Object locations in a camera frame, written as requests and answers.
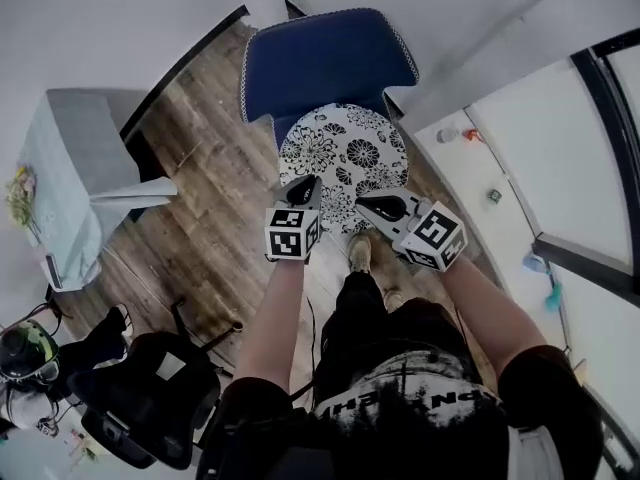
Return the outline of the black helmet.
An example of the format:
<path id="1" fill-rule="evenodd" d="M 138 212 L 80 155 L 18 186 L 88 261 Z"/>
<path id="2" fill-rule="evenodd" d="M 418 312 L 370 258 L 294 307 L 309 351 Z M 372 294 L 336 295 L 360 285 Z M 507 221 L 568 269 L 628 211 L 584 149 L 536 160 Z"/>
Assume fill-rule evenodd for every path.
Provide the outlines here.
<path id="1" fill-rule="evenodd" d="M 0 440 L 13 430 L 58 432 L 60 402 L 71 395 L 69 379 L 128 353 L 133 322 L 123 304 L 82 340 L 58 344 L 33 319 L 0 334 Z"/>

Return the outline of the black office chair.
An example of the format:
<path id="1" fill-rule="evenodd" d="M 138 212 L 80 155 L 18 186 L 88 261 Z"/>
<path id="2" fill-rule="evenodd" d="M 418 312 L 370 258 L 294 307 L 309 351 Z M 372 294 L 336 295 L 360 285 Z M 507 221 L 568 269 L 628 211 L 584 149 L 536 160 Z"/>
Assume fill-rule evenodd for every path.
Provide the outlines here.
<path id="1" fill-rule="evenodd" d="M 187 469 L 194 433 L 216 407 L 221 375 L 208 352 L 243 324 L 234 321 L 204 345 L 191 341 L 180 314 L 185 299 L 170 307 L 177 331 L 137 336 L 120 363 L 70 377 L 71 392 L 85 406 L 81 424 L 103 448 L 130 466 L 146 469 L 159 461 Z"/>

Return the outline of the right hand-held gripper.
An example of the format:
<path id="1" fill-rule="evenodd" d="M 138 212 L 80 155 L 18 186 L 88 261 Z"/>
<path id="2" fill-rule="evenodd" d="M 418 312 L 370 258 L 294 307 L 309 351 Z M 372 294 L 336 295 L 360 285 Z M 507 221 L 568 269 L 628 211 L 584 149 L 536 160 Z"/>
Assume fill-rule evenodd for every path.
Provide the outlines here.
<path id="1" fill-rule="evenodd" d="M 357 197 L 355 207 L 411 264 L 445 272 L 468 245 L 460 218 L 411 191 L 372 191 Z"/>

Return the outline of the person's black trousers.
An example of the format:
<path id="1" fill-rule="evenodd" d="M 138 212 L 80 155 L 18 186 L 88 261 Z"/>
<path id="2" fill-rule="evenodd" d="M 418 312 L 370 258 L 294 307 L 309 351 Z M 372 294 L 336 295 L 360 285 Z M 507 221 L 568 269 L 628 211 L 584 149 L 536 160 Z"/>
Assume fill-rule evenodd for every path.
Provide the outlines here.
<path id="1" fill-rule="evenodd" d="M 456 357 L 467 379 L 480 379 L 461 332 L 442 305 L 417 297 L 389 313 L 372 275 L 353 272 L 322 329 L 315 402 L 346 391 L 356 376 L 390 358 L 419 350 Z"/>

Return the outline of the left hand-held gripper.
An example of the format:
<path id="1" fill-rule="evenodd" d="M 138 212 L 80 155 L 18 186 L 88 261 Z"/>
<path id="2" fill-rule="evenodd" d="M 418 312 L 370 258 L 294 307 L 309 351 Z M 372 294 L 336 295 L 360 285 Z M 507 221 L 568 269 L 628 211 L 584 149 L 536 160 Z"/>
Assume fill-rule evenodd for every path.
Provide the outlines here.
<path id="1" fill-rule="evenodd" d="M 299 177 L 274 192 L 265 211 L 265 247 L 269 261 L 308 261 L 321 237 L 322 180 Z"/>

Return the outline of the blue chair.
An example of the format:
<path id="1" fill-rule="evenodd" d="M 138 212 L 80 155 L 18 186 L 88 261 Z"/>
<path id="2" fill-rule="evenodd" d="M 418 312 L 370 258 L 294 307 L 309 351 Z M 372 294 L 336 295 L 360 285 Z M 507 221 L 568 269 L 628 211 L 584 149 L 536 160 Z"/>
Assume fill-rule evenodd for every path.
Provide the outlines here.
<path id="1" fill-rule="evenodd" d="M 371 8 L 309 15 L 254 33 L 239 82 L 242 120 L 271 120 L 277 146 L 295 122 L 330 103 L 389 115 L 384 91 L 419 81 L 415 61 L 387 17 Z"/>

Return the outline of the person's right forearm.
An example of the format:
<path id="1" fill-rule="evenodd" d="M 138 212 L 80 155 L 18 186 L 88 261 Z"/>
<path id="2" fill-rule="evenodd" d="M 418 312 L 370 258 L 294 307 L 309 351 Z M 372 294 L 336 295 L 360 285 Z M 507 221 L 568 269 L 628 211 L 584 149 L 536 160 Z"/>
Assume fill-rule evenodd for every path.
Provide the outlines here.
<path id="1" fill-rule="evenodd" d="M 529 315 L 466 257 L 439 277 L 496 374 L 523 351 L 546 343 Z"/>

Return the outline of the black window frame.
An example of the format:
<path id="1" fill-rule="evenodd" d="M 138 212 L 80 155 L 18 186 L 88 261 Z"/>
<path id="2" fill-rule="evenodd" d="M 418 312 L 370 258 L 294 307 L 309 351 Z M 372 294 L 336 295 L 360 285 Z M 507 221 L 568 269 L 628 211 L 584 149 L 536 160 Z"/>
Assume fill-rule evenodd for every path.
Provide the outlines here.
<path id="1" fill-rule="evenodd" d="M 519 182 L 544 256 L 640 291 L 640 29 L 532 74 L 540 172 Z"/>

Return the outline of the blue plastic bottle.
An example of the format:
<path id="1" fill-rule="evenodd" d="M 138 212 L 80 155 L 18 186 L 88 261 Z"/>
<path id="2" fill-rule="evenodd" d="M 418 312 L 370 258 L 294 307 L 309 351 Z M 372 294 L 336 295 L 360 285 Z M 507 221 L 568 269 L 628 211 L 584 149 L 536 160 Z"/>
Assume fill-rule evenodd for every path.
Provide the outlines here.
<path id="1" fill-rule="evenodd" d="M 534 254 L 533 252 L 528 253 L 522 260 L 522 264 L 525 268 L 537 272 L 537 273 L 543 273 L 545 275 L 549 274 L 549 267 L 546 263 L 546 261 Z"/>

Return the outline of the dark phone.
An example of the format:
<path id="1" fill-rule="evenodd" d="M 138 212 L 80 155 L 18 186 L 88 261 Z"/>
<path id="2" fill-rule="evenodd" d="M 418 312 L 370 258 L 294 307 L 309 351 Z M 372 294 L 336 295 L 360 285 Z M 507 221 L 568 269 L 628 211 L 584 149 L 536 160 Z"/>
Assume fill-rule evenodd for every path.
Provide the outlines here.
<path id="1" fill-rule="evenodd" d="M 56 290 L 61 291 L 62 288 L 63 288 L 63 284 L 62 284 L 61 279 L 59 277 L 54 257 L 51 254 L 46 254 L 45 255 L 45 264 L 46 264 L 46 270 L 49 273 L 49 277 L 50 277 L 50 281 L 52 283 L 52 286 Z"/>

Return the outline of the black box on chest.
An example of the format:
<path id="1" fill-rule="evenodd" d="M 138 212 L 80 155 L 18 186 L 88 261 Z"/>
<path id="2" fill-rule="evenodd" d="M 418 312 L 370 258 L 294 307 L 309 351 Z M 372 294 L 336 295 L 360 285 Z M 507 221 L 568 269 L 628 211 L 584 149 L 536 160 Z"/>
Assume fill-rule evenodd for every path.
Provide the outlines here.
<path id="1" fill-rule="evenodd" d="M 306 438 L 296 418 L 215 423 L 196 480 L 336 480 L 331 452 Z"/>

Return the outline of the black and white floral cushion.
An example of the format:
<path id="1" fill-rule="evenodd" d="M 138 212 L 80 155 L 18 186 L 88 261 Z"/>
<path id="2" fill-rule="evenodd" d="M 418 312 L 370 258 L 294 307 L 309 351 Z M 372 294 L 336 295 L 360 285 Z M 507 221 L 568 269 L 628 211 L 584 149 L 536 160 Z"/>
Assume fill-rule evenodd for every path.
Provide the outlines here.
<path id="1" fill-rule="evenodd" d="M 282 184 L 308 174 L 322 180 L 322 228 L 334 235 L 357 233 L 371 226 L 356 210 L 357 197 L 407 184 L 406 147 L 381 114 L 328 104 L 298 119 L 279 149 Z"/>

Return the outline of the person's left forearm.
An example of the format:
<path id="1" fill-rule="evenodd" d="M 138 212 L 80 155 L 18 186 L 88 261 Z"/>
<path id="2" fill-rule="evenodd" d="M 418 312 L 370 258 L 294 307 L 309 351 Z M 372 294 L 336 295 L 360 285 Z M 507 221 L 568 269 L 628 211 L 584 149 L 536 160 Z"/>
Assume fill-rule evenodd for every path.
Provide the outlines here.
<path id="1" fill-rule="evenodd" d="M 288 391 L 297 343 L 305 263 L 280 260 L 244 334 L 234 378 L 258 378 Z"/>

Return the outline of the person's black and white shirt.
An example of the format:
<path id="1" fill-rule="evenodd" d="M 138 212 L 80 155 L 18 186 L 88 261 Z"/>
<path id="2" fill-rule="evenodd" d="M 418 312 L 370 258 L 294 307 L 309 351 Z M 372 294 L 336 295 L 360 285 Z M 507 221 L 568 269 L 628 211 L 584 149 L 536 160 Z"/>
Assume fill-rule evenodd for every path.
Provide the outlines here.
<path id="1" fill-rule="evenodd" d="M 275 384 L 233 382 L 215 423 L 300 419 L 336 480 L 594 480 L 601 414 L 564 354 L 517 355 L 490 391 L 456 357 L 399 354 L 307 412 Z"/>

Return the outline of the person's left shoe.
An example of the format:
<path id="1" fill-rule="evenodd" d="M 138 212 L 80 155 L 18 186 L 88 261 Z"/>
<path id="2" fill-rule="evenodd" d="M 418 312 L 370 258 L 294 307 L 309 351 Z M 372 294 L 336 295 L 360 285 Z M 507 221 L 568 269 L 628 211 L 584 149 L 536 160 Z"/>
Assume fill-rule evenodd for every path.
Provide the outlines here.
<path id="1" fill-rule="evenodd" d="M 351 273 L 369 273 L 371 269 L 371 241 L 366 233 L 356 234 L 348 246 L 348 263 Z"/>

